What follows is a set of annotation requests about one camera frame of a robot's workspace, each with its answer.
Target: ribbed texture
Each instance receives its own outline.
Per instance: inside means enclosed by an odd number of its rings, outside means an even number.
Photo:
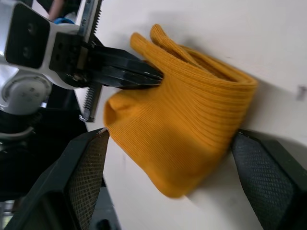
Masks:
[[[239,128],[257,82],[249,75],[170,40],[131,46],[164,73],[160,87],[123,90],[105,105],[111,137],[168,197],[181,197],[217,166]]]

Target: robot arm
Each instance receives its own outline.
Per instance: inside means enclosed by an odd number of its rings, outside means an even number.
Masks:
[[[143,89],[161,83],[162,74],[137,57],[96,44],[101,1],[86,1],[77,26],[56,25],[22,2],[0,0],[0,116],[31,117],[56,84],[88,87],[81,120],[93,122],[103,85]]]

